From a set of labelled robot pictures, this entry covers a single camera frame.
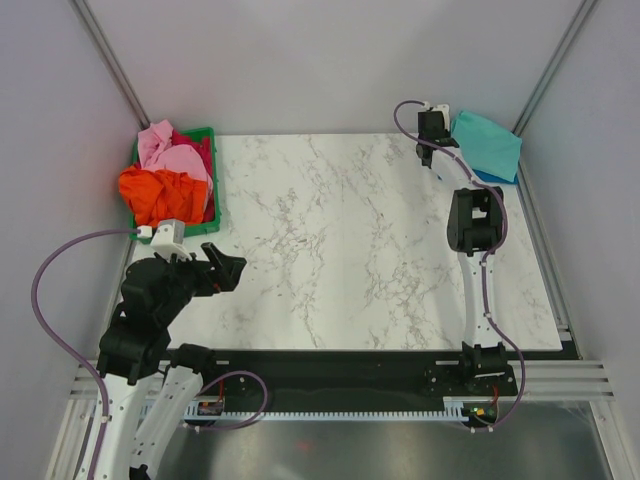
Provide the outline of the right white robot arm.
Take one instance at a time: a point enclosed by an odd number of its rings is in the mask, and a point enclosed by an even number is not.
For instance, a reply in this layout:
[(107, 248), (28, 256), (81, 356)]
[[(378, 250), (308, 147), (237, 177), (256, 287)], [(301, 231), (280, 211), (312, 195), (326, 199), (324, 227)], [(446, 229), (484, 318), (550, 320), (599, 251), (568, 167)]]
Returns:
[(460, 360), (444, 369), (445, 382), (472, 395), (515, 395), (513, 368), (492, 309), (495, 250), (504, 240), (502, 190), (484, 185), (463, 160), (446, 105), (418, 112), (416, 153), (453, 190), (446, 238), (462, 272), (465, 330)]

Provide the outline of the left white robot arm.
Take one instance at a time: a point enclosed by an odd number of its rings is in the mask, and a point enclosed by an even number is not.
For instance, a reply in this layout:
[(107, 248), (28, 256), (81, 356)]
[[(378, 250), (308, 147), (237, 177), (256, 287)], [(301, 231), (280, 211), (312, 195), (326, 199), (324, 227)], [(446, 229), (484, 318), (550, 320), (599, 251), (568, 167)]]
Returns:
[(206, 257), (180, 260), (154, 254), (134, 262), (121, 285), (122, 301), (99, 344), (97, 370), (107, 399), (93, 426), (98, 456), (96, 479), (153, 479), (174, 430), (197, 393), (219, 382), (213, 351), (184, 344), (171, 359), (162, 389), (148, 413), (142, 411), (154, 375), (167, 353), (168, 328), (195, 297), (232, 292), (247, 261), (201, 246)]

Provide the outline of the teal t shirt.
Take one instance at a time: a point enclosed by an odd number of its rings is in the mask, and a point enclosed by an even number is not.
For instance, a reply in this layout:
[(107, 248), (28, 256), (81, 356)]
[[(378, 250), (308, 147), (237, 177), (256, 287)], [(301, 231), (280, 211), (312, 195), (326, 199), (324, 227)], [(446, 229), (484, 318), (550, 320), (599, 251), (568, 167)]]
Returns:
[(512, 180), (517, 177), (522, 139), (483, 116), (460, 111), (452, 123), (452, 136), (473, 171)]

